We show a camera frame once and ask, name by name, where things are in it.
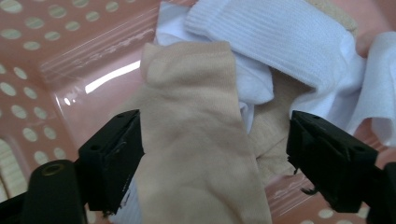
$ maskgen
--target clothing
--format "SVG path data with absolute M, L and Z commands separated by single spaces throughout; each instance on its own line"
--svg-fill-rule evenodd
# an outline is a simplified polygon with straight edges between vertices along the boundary
M 343 9 L 337 7 L 332 1 L 329 0 L 305 0 L 313 7 L 326 13 L 326 15 L 333 18 L 343 25 L 354 37 L 358 35 L 358 24 L 353 20 Z
M 396 146 L 396 32 L 378 35 L 370 47 L 361 96 L 348 129 L 368 118 L 385 146 Z
M 135 173 L 143 223 L 272 223 L 226 42 L 147 44 Z
M 184 29 L 189 7 L 161 2 L 155 40 L 169 46 L 181 41 L 211 42 L 210 39 L 188 33 Z M 254 105 L 264 104 L 274 98 L 271 72 L 267 65 L 234 53 L 236 61 L 236 88 L 242 119 L 247 133 L 253 123 Z
M 303 0 L 200 0 L 185 25 L 313 87 L 293 102 L 290 114 L 301 110 L 347 127 L 365 61 L 350 32 L 326 14 Z
M 286 145 L 289 136 L 289 108 L 300 94 L 310 90 L 298 80 L 272 70 L 275 100 L 256 105 L 248 141 L 259 164 L 260 176 L 267 186 L 276 175 L 292 175 Z

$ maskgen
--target laundry basket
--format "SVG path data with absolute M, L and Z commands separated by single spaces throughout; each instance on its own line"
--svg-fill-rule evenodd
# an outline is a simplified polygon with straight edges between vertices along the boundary
M 191 5 L 194 0 L 170 2 Z M 390 21 L 396 23 L 395 1 L 334 2 L 360 21 L 362 55 L 376 34 L 391 30 Z M 154 37 L 159 4 L 0 0 L 2 201 L 26 191 L 30 173 L 40 164 L 74 161 L 77 149 L 134 94 L 142 83 L 141 49 Z M 358 137 L 388 153 L 369 130 L 368 120 Z M 335 214 L 320 195 L 304 196 L 298 190 L 303 186 L 309 181 L 297 175 L 279 177 L 267 187 L 275 223 L 364 223 L 366 208 L 357 216 Z M 88 213 L 88 220 L 107 222 L 95 213 Z

